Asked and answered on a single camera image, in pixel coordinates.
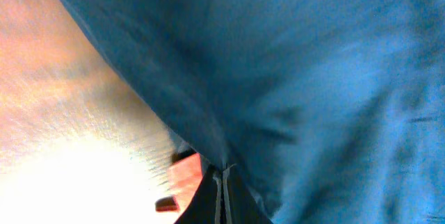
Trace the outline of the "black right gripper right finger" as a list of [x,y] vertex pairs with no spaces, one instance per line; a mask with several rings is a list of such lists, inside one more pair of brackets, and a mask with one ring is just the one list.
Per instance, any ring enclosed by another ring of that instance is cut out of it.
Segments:
[[235,164],[222,172],[222,223],[272,224],[257,206]]

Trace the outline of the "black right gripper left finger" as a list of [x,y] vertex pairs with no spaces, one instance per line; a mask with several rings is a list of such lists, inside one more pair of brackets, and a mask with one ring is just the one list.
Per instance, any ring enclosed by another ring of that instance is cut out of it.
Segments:
[[222,193],[221,173],[209,166],[191,203],[175,224],[221,224]]

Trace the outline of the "orange red t-shirt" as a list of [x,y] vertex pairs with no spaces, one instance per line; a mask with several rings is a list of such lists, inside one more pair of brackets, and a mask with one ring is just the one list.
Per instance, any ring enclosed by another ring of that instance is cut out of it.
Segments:
[[170,194],[177,203],[178,212],[182,214],[202,181],[200,155],[193,154],[172,164],[168,169],[168,179]]

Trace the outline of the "navy blue shorts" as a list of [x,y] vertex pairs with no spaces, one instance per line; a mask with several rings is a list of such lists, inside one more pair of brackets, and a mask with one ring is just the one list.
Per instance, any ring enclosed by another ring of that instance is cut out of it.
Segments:
[[274,223],[444,221],[444,0],[60,0]]

